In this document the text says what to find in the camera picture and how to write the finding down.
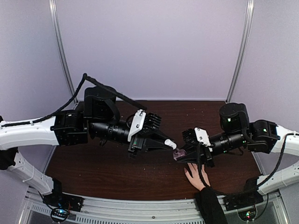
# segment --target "white wall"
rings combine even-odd
[[[255,1],[249,43],[232,101],[247,106],[251,121],[268,119],[299,131],[299,1]],[[258,154],[265,173],[278,155]],[[299,158],[284,155],[281,168]],[[299,184],[281,189],[293,224],[299,222]]]
[[[47,115],[69,98],[47,0],[0,1],[0,115],[14,121]],[[43,170],[49,146],[21,148]],[[28,186],[0,171],[0,222],[15,224]]]
[[[246,9],[246,0],[57,1],[74,86],[87,72],[135,99],[225,100]]]

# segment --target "person's arm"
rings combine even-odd
[[[199,190],[195,194],[196,204],[206,224],[228,224],[224,215],[223,209],[219,204],[217,195],[213,192],[212,188],[206,188],[199,178],[197,164],[188,163],[191,174],[185,169],[186,177],[189,182]],[[209,179],[205,172],[204,165],[202,166],[202,175],[206,183],[210,186]]]

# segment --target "metal frame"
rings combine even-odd
[[[235,66],[234,76],[232,83],[229,88],[228,97],[226,99],[226,102],[230,102],[232,100],[232,96],[235,90],[235,86],[241,71],[242,63],[244,60],[245,55],[245,49],[247,46],[250,30],[251,30],[251,24],[252,24],[252,18],[253,18],[253,10],[254,10],[254,0],[248,0],[247,3],[247,11],[245,15],[245,22],[244,22],[244,29],[243,29],[243,35],[242,35],[242,41],[240,45],[239,55],[237,59],[237,64]]]
[[[70,71],[69,71],[69,67],[67,65],[64,47],[62,44],[62,37],[61,37],[61,33],[60,33],[57,8],[56,8],[56,0],[49,0],[49,5],[50,5],[50,12],[51,12],[51,17],[52,17],[52,21],[53,21],[53,25],[54,25],[54,30],[55,30],[55,35],[56,35],[56,40],[57,40],[57,45],[58,45],[58,50],[59,50],[59,57],[60,57],[61,65],[63,67],[63,71],[64,71],[64,76],[65,76],[65,79],[66,79],[66,82],[67,82],[67,85],[68,85],[71,95],[74,95],[75,89],[73,86],[73,82],[71,80]],[[74,99],[74,103],[75,104],[78,103],[77,98]]]
[[[204,224],[200,212],[196,209],[195,200],[172,201],[122,201],[85,197],[81,212],[72,212],[68,221],[78,224]],[[226,214],[223,196],[218,197]],[[273,202],[279,223],[288,224],[289,219],[279,192],[271,193],[269,202]],[[22,203],[18,224],[27,224],[30,212],[48,216],[50,209],[42,203],[34,188],[29,187]]]

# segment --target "dark wood surface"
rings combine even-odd
[[[201,127],[209,135],[221,132],[219,108],[224,102],[212,101],[141,101],[162,117],[161,130],[183,145],[182,131]],[[124,102],[117,102],[122,119],[136,112]],[[170,151],[138,154],[129,159],[127,146],[99,139],[88,144],[57,147],[47,175],[63,183],[67,193],[122,200],[172,200],[193,198],[197,190],[184,174],[186,164],[176,163]],[[244,156],[219,155],[215,167],[206,168],[213,188],[232,193],[242,190],[248,178],[260,175],[251,153]]]

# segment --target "small object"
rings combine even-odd
[[[187,152],[185,151],[185,150],[183,150],[183,149],[175,149],[174,151],[173,151],[173,159],[174,160],[177,160],[178,158],[180,158],[180,157],[184,157],[184,156],[186,156],[187,155]]]
[[[164,142],[165,145],[172,147],[172,149],[176,149],[177,148],[177,144],[174,143],[173,141],[171,141],[170,139],[166,139]]]

